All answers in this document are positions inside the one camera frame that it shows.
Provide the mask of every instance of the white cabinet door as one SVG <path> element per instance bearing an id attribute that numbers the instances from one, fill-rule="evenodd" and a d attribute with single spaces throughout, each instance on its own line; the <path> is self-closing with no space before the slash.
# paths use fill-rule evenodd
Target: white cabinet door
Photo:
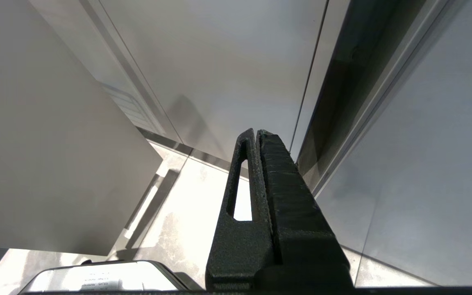
<path id="1" fill-rule="evenodd" d="M 0 247 L 108 254 L 160 163 L 34 7 L 0 1 Z"/>

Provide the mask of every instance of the marble floor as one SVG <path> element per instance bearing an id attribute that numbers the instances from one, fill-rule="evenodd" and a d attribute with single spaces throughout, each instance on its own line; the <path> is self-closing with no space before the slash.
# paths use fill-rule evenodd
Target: marble floor
<path id="1" fill-rule="evenodd" d="M 163 158 L 157 174 L 163 177 L 178 172 L 165 202 L 152 218 L 150 226 L 139 237 L 135 250 L 125 245 L 141 220 L 136 216 L 121 233 L 108 256 L 42 252 L 32 250 L 0 250 L 0 295 L 16 295 L 37 273 L 54 267 L 79 265 L 87 259 L 94 262 L 117 259 L 157 260 L 174 272 L 186 273 L 204 288 L 204 270 L 228 173 L 152 143 Z M 161 179 L 155 181 L 145 201 L 143 212 L 157 192 Z M 236 211 L 237 220 L 251 220 L 249 181 L 240 177 Z M 351 264 L 350 274 L 357 287 L 431 286 L 407 273 L 343 249 Z"/>

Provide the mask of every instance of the tile floor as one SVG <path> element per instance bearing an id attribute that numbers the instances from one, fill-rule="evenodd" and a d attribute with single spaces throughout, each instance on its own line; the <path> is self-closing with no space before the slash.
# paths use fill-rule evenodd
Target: tile floor
<path id="1" fill-rule="evenodd" d="M 164 177 L 169 170 L 179 172 L 165 203 L 152 221 L 139 248 L 132 252 L 135 260 L 157 260 L 174 272 L 184 272 L 204 288 L 204 269 L 228 173 L 197 161 L 187 155 L 151 143 L 163 158 L 157 174 Z M 154 191 L 150 191 L 148 206 Z M 251 220 L 249 182 L 240 178 L 236 212 L 238 220 Z M 123 250 L 132 228 L 123 231 L 109 256 L 42 252 L 10 249 L 0 260 L 0 295 L 15 295 L 39 272 L 54 267 L 78 265 L 87 259 L 116 260 Z M 356 252 L 344 249 L 351 263 L 351 277 L 357 287 L 430 286 Z"/>

